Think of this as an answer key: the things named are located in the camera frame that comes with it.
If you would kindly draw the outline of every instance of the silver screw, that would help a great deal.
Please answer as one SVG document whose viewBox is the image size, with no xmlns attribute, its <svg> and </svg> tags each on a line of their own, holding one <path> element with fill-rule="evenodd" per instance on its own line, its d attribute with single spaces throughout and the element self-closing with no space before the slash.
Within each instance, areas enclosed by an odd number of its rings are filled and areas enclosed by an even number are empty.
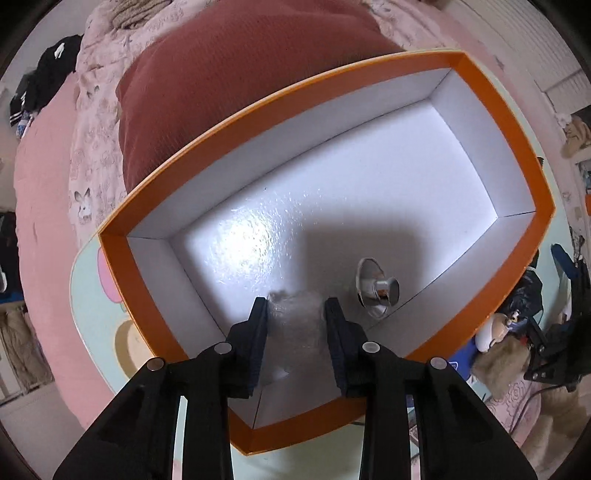
<svg viewBox="0 0 591 480">
<path fill-rule="evenodd" d="M 447 362 L 440 356 L 434 356 L 431 358 L 431 366 L 438 370 L 445 370 L 447 368 Z"/>
<path fill-rule="evenodd" d="M 361 348 L 367 353 L 378 353 L 379 345 L 375 342 L 365 342 Z"/>
<path fill-rule="evenodd" d="M 224 353 L 229 353 L 232 351 L 232 345 L 230 345 L 228 342 L 220 342 L 215 347 L 213 347 L 213 349 L 216 351 L 216 353 L 223 355 Z"/>
<path fill-rule="evenodd" d="M 164 360 L 162 360 L 159 357 L 151 358 L 146 363 L 146 367 L 148 367 L 148 370 L 151 370 L 152 372 L 155 372 L 156 370 L 160 370 L 163 366 L 164 366 Z"/>
</svg>

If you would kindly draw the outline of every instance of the red cushion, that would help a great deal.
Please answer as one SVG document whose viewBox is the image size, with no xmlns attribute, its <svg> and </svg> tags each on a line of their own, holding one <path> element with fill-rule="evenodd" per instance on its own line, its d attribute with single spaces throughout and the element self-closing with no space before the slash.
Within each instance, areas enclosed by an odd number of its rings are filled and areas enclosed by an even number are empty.
<svg viewBox="0 0 591 480">
<path fill-rule="evenodd" d="M 350 0 L 220 0 L 148 47 L 119 82 L 127 191 L 257 100 L 399 51 Z"/>
</svg>

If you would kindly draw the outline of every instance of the shiny metal object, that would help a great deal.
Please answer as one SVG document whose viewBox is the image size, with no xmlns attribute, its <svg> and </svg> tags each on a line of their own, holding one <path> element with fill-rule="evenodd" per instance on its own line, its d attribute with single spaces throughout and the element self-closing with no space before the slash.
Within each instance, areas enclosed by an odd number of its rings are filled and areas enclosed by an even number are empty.
<svg viewBox="0 0 591 480">
<path fill-rule="evenodd" d="M 215 347 L 213 347 L 213 349 L 219 355 L 223 355 L 224 353 L 229 353 L 232 351 L 232 345 L 230 345 L 228 342 L 220 342 Z"/>
<path fill-rule="evenodd" d="M 376 259 L 362 258 L 357 266 L 355 286 L 359 302 L 375 319 L 382 319 L 396 305 L 400 287 L 394 277 L 386 278 Z"/>
<path fill-rule="evenodd" d="M 365 342 L 361 348 L 365 350 L 367 353 L 378 353 L 379 352 L 379 345 L 375 342 Z"/>
<path fill-rule="evenodd" d="M 159 357 L 151 358 L 146 363 L 146 367 L 148 367 L 148 370 L 151 370 L 152 372 L 155 372 L 156 370 L 160 370 L 163 366 L 164 366 L 164 360 L 162 360 Z"/>
<path fill-rule="evenodd" d="M 431 358 L 431 366 L 438 370 L 445 370 L 447 368 L 447 362 L 440 356 L 434 356 Z"/>
</svg>

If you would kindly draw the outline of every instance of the metal knob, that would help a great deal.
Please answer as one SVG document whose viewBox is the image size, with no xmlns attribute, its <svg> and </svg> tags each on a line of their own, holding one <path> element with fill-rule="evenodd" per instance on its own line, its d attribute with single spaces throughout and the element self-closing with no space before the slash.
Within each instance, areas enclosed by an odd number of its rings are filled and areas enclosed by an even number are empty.
<svg viewBox="0 0 591 480">
<path fill-rule="evenodd" d="M 386 278 L 376 259 L 371 257 L 359 261 L 355 286 L 361 305 L 378 320 L 386 316 L 388 308 L 396 305 L 400 297 L 396 278 Z"/>
</svg>

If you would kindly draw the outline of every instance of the cardboard box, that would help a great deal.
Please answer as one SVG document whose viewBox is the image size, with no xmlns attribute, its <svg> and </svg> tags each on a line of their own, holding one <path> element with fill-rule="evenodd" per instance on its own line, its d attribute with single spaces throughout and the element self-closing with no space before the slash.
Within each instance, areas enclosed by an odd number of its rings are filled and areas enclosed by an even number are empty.
<svg viewBox="0 0 591 480">
<path fill-rule="evenodd" d="M 155 355 L 194 357 L 256 296 L 318 291 L 400 356 L 449 357 L 534 256 L 554 203 L 518 121 L 459 51 L 388 55 L 277 92 L 145 179 L 99 233 Z M 372 321 L 357 262 L 375 257 L 400 301 Z M 364 413 L 330 360 L 230 400 L 232 443 L 255 453 Z"/>
</svg>

